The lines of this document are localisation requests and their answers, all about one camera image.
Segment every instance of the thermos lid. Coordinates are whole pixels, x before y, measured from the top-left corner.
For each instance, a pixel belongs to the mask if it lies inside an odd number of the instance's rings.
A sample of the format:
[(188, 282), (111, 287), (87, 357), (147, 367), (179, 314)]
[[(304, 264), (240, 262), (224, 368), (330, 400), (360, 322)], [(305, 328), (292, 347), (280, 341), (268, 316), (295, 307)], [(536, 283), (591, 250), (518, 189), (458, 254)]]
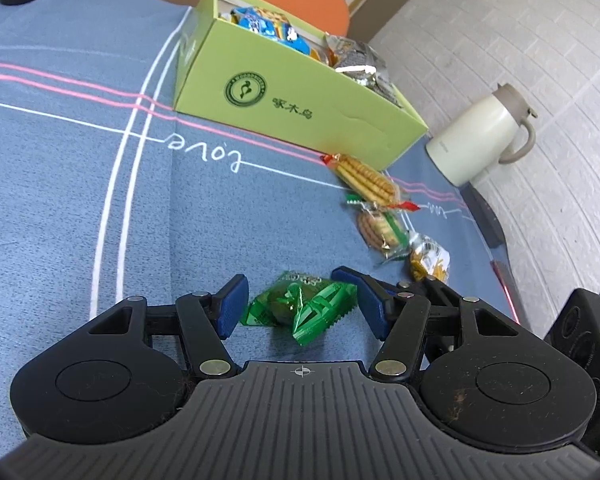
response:
[(493, 92), (493, 96), (507, 109), (507, 112), (511, 114), (518, 126), (522, 123), (522, 119), (529, 117), (531, 113), (529, 104), (520, 92), (509, 83), (499, 84), (498, 89)]

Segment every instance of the crosshair symbol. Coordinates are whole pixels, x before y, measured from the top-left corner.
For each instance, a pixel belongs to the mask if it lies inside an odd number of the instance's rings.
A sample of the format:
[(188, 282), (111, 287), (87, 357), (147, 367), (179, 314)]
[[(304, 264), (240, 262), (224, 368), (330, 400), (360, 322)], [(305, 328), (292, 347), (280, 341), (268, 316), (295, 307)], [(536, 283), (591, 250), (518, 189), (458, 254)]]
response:
[(309, 375), (311, 372), (313, 372), (313, 370), (309, 370), (309, 368), (307, 368), (306, 366), (301, 366), (301, 367), (296, 368), (294, 370), (294, 373), (296, 375), (299, 375), (300, 377), (304, 377), (305, 375)]

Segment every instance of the snack packet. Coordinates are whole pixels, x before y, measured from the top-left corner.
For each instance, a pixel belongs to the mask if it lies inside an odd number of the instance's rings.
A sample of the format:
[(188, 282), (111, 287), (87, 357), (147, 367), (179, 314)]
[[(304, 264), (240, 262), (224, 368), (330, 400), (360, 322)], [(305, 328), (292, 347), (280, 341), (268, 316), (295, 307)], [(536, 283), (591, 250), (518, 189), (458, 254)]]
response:
[(220, 14), (220, 18), (222, 20), (225, 20), (226, 22), (235, 23), (235, 25), (238, 24), (238, 18), (232, 12), (223, 12), (223, 13), (221, 13)]
[(385, 259), (404, 259), (409, 248), (409, 234), (401, 227), (394, 212), (364, 208), (356, 219), (358, 231), (366, 244), (380, 251)]
[(357, 305), (356, 286), (287, 271), (258, 295), (240, 322), (250, 326), (290, 326), (300, 345), (315, 339)]
[(395, 96), (386, 63), (375, 50), (366, 43), (343, 36), (327, 34), (326, 41), (331, 51), (331, 66), (336, 72), (343, 73), (402, 108)]
[(420, 209), (413, 202), (402, 199), (400, 187), (395, 182), (354, 156), (344, 153), (323, 155), (322, 161), (373, 208)]
[(288, 18), (280, 12), (261, 7), (237, 7), (231, 11), (231, 16), (232, 21), (239, 27), (289, 46), (318, 61), (324, 63), (328, 61), (325, 55), (311, 48), (304, 38), (298, 36)]
[(428, 274), (446, 283), (449, 277), (449, 253), (431, 238), (419, 233), (411, 233), (409, 240), (411, 253), (409, 261), (411, 274), (420, 282)]

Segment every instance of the silver snack wrapper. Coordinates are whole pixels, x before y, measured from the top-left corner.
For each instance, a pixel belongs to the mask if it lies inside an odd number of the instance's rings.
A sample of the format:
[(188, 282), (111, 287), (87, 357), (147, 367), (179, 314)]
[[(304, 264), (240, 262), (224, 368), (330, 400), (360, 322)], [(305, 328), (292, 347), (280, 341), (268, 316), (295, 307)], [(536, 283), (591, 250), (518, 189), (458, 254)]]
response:
[(449, 278), (449, 263), (451, 257), (439, 243), (426, 235), (417, 232), (410, 233), (409, 257), (411, 273), (417, 281), (431, 275), (446, 283)]
[(376, 92), (398, 108), (402, 105), (395, 96), (386, 63), (368, 44), (342, 36), (326, 37), (333, 57), (333, 68), (357, 83)]

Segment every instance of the box logo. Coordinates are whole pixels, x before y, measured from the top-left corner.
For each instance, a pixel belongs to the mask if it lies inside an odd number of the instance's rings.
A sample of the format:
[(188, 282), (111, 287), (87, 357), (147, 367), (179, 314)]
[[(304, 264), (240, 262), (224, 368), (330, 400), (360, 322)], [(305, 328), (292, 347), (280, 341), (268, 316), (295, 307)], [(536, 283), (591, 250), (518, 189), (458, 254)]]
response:
[(246, 107), (259, 102), (267, 91), (267, 83), (260, 74), (241, 72), (224, 86), (224, 97), (234, 106)]

